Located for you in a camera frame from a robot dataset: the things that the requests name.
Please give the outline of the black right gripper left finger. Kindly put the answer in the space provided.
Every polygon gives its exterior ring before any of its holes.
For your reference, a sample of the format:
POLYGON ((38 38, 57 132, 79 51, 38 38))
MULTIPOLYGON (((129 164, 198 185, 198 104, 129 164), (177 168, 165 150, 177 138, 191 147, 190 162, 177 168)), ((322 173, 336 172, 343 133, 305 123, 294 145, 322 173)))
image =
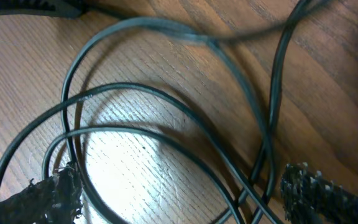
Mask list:
POLYGON ((77 165, 0 202, 0 224, 74 223, 81 215, 82 183, 77 165))

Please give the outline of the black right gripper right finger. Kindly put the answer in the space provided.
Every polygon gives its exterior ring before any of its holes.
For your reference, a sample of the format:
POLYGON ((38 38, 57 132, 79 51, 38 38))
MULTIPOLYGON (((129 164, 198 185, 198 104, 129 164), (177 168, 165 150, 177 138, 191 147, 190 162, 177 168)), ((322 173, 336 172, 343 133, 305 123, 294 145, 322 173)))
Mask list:
POLYGON ((280 181, 285 219, 291 223, 358 223, 358 196, 313 174, 287 164, 280 181))

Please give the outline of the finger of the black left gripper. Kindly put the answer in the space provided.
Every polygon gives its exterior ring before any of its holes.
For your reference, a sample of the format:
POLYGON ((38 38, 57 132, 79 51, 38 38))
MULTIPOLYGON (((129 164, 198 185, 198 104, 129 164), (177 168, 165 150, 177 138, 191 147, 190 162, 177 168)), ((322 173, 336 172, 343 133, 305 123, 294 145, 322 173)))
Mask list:
POLYGON ((85 2, 82 0, 0 0, 0 16, 25 14, 76 18, 84 12, 85 2))

